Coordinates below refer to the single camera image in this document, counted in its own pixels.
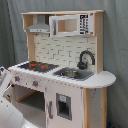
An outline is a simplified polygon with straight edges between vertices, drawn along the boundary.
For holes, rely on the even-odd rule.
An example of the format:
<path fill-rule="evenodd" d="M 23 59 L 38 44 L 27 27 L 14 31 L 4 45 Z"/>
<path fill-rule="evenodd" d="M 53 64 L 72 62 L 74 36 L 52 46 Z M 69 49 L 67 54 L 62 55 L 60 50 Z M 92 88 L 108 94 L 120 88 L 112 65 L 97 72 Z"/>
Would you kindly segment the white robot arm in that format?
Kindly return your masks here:
<path fill-rule="evenodd" d="M 0 128 L 38 128 L 26 120 L 23 114 L 3 97 L 10 80 L 10 72 L 0 67 Z"/>

